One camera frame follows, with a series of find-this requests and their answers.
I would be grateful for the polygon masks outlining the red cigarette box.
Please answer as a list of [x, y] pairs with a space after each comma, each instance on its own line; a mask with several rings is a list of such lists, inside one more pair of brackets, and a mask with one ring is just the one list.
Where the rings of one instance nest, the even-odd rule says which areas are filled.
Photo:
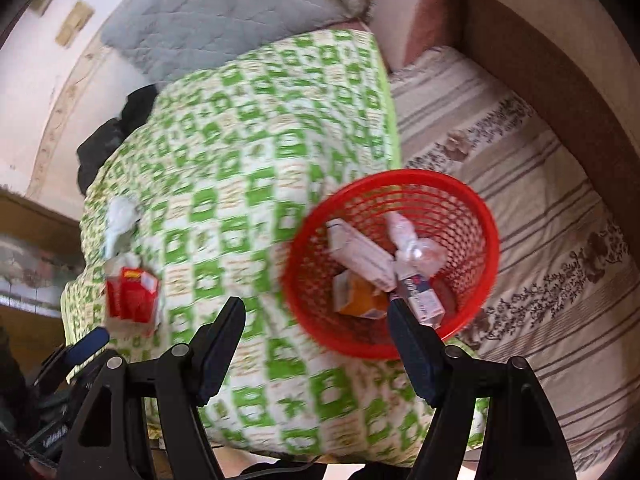
[[158, 278], [144, 269], [124, 266], [105, 285], [107, 330], [119, 337], [151, 336], [160, 302]]

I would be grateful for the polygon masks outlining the orange cardboard box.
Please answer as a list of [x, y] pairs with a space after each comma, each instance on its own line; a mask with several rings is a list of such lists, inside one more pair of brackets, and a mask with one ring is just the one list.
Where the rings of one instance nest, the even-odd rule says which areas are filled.
[[334, 312], [371, 321], [386, 318], [390, 304], [386, 292], [349, 270], [333, 279], [332, 296]]

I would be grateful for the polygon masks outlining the white small medicine box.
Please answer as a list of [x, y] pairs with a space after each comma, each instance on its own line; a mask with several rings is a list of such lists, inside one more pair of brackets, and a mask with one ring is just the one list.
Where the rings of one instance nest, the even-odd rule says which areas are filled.
[[333, 260], [383, 292], [396, 287], [394, 257], [342, 219], [326, 224], [329, 254]]

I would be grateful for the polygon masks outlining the white blue medicine box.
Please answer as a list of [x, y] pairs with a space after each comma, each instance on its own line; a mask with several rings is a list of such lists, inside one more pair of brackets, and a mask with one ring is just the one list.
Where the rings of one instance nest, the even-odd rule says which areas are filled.
[[396, 294], [405, 300], [418, 322], [424, 326], [439, 328], [445, 316], [436, 292], [427, 278], [407, 263], [395, 262]]

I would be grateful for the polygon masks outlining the wooden bedside cabinet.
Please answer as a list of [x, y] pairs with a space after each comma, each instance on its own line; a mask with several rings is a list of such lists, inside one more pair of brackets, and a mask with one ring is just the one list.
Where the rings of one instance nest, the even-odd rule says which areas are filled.
[[1, 330], [24, 373], [64, 342], [61, 295], [83, 266], [77, 221], [1, 191]]

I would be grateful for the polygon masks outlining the green white patterned quilt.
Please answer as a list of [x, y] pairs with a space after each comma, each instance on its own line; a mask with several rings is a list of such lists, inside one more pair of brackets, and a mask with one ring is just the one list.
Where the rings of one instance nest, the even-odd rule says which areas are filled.
[[399, 165], [390, 86], [370, 32], [316, 30], [181, 77], [88, 189], [86, 266], [61, 298], [67, 341], [103, 322], [107, 208], [133, 198], [141, 218], [131, 248], [160, 281], [160, 327], [118, 337], [125, 359], [189, 341], [232, 296], [246, 307], [228, 374], [200, 411], [210, 442], [410, 466], [432, 412], [401, 364], [320, 347], [280, 291], [288, 244], [308, 212]]

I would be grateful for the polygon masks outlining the striped floral bed sheet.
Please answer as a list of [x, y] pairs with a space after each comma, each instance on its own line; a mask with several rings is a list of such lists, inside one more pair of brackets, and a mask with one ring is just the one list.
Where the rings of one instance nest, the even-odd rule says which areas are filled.
[[639, 269], [582, 166], [525, 100], [436, 47], [394, 73], [408, 168], [469, 185], [494, 216], [494, 288], [461, 338], [486, 360], [524, 356], [578, 471], [598, 469], [639, 422]]

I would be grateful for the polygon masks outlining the black clothing pile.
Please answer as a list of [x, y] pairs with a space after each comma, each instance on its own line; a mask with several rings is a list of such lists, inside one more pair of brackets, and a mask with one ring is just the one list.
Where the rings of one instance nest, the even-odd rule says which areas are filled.
[[154, 84], [148, 84], [127, 96], [120, 115], [100, 125], [96, 131], [82, 142], [77, 150], [77, 184], [82, 196], [96, 178], [99, 170], [134, 132], [148, 120], [154, 101], [158, 95]]

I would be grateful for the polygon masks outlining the grey quilted pillow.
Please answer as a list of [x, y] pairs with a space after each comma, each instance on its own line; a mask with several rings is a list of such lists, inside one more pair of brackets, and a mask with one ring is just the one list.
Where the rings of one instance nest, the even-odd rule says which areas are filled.
[[164, 86], [289, 36], [368, 12], [372, 0], [124, 0], [101, 41]]

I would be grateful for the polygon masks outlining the red beige headboard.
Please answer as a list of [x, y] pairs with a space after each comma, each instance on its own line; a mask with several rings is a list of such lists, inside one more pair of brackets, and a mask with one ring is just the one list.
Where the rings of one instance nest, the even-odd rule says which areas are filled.
[[532, 104], [639, 246], [639, 0], [378, 0], [390, 66], [448, 44]]

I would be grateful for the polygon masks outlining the beige wall switch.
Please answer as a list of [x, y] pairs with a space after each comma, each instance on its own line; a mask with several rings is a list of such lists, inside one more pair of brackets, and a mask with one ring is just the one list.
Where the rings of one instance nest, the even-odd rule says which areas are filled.
[[90, 4], [78, 0], [58, 30], [55, 36], [55, 42], [60, 47], [68, 48], [87, 25], [90, 18], [93, 17], [93, 14], [94, 9]]

